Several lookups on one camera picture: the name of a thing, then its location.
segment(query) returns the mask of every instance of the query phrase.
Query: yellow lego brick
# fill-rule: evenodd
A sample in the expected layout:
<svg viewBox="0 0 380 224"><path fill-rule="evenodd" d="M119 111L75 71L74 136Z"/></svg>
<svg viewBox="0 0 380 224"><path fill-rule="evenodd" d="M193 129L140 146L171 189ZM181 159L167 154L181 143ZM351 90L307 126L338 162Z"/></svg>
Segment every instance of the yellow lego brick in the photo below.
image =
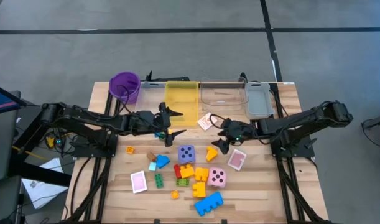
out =
<svg viewBox="0 0 380 224"><path fill-rule="evenodd" d="M172 197L172 199L178 199L178 191L177 190L174 190L170 193L170 196Z"/></svg>
<svg viewBox="0 0 380 224"><path fill-rule="evenodd" d="M205 197L206 196L206 188L204 182L198 182L192 185L192 195L194 197Z"/></svg>
<svg viewBox="0 0 380 224"><path fill-rule="evenodd" d="M208 154L206 155L206 161L210 162L213 158L217 156L218 152L211 146L208 146L206 150L208 151Z"/></svg>
<svg viewBox="0 0 380 224"><path fill-rule="evenodd" d="M182 175L182 178L191 177L194 175L194 168L191 164L180 166L180 174Z"/></svg>
<svg viewBox="0 0 380 224"><path fill-rule="evenodd" d="M134 148L132 146L126 147L126 153L133 154L134 153Z"/></svg>
<svg viewBox="0 0 380 224"><path fill-rule="evenodd" d="M208 168L197 167L195 169L195 180L206 182L208 180L208 176L209 176Z"/></svg>

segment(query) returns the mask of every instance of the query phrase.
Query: green lego brick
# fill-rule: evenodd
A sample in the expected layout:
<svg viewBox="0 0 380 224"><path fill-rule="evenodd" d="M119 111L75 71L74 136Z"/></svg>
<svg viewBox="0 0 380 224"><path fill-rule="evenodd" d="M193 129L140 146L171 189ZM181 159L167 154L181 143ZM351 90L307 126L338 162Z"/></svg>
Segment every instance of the green lego brick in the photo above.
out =
<svg viewBox="0 0 380 224"><path fill-rule="evenodd" d="M188 187L190 185L190 180L188 179L177 179L176 186Z"/></svg>
<svg viewBox="0 0 380 224"><path fill-rule="evenodd" d="M156 174L155 175L155 182L157 184L157 188L164 187L164 181L162 180L162 174Z"/></svg>

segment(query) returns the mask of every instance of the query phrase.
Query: computer monitor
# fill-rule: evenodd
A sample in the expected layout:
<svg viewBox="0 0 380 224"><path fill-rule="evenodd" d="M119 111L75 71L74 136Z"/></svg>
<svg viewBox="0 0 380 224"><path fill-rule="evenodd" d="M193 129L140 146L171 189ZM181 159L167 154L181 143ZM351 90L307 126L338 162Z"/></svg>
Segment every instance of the computer monitor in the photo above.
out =
<svg viewBox="0 0 380 224"><path fill-rule="evenodd" d="M0 88L0 113L17 110L25 106L27 106L27 104L20 100L20 98Z"/></svg>

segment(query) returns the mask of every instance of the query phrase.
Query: cyan block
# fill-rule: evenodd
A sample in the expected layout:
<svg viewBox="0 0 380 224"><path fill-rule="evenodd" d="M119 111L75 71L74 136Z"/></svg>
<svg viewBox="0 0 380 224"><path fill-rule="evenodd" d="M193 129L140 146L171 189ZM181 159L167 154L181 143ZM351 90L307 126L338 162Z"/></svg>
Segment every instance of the cyan block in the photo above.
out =
<svg viewBox="0 0 380 224"><path fill-rule="evenodd" d="M163 155L158 155L157 156L157 167L158 168L161 169L162 167L164 167L169 162L170 162L169 157L163 156Z"/></svg>
<svg viewBox="0 0 380 224"><path fill-rule="evenodd" d="M148 169L155 171L157 169L157 164L155 162L150 162L150 167Z"/></svg>
<svg viewBox="0 0 380 224"><path fill-rule="evenodd" d="M220 192L215 192L202 201L195 203L195 209L200 216L203 216L205 212L211 212L212 209L216 209L222 204L223 198L221 197Z"/></svg>

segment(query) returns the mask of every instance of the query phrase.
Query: concrete floor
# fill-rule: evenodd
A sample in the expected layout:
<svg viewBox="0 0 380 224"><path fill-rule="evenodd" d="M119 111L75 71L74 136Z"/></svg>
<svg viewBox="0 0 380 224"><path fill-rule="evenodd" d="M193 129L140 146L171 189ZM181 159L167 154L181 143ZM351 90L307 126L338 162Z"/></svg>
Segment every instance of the concrete floor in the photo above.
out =
<svg viewBox="0 0 380 224"><path fill-rule="evenodd" d="M380 1L267 0L273 28L380 27ZM0 30L264 27L252 0L3 0ZM380 32L274 33L283 81L296 82L302 109L346 103L344 129L315 134L318 174L335 223L380 223L380 147L360 122L380 115ZM266 33L0 35L0 86L34 103L86 106L95 81L149 70L189 76L274 81ZM380 143L380 129L368 134ZM53 158L44 149L37 153ZM70 162L64 158L62 163ZM72 167L65 167L70 172ZM65 195L24 212L29 224L61 218Z"/></svg>

